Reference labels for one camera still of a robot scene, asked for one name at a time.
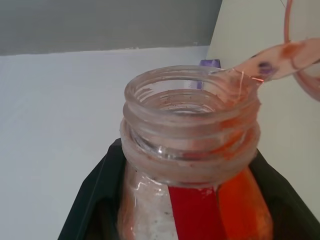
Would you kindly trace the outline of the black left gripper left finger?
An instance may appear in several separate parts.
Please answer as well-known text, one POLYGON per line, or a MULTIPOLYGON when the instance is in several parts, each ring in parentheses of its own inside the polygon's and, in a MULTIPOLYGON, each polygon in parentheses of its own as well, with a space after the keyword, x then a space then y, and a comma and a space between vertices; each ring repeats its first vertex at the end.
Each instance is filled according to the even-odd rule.
POLYGON ((57 240, 120 240, 117 215, 125 164, 117 139, 83 181, 57 240))

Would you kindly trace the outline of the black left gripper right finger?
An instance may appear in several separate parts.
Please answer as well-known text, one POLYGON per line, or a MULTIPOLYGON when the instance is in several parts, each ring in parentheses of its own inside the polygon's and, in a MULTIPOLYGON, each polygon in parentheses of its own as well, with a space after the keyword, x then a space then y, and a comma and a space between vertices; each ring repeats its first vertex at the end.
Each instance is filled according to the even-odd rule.
POLYGON ((271 214, 273 240, 320 240, 320 222, 260 152, 249 168, 271 214))

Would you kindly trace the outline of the orange liquid plastic bottle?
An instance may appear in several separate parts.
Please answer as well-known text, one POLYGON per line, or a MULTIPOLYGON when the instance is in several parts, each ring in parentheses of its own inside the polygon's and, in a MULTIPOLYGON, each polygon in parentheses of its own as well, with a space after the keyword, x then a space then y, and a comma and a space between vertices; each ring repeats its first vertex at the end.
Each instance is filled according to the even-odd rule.
POLYGON ((273 240, 249 169, 259 84, 204 66, 154 69, 127 84, 120 240, 273 240))

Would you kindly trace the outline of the purple tissue box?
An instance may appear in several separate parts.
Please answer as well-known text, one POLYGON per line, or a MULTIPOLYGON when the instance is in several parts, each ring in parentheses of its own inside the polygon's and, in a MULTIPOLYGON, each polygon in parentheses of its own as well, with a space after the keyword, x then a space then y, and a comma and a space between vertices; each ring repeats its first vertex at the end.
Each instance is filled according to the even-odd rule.
POLYGON ((200 61, 199 65, 203 67, 221 68, 219 59, 203 59, 200 61))

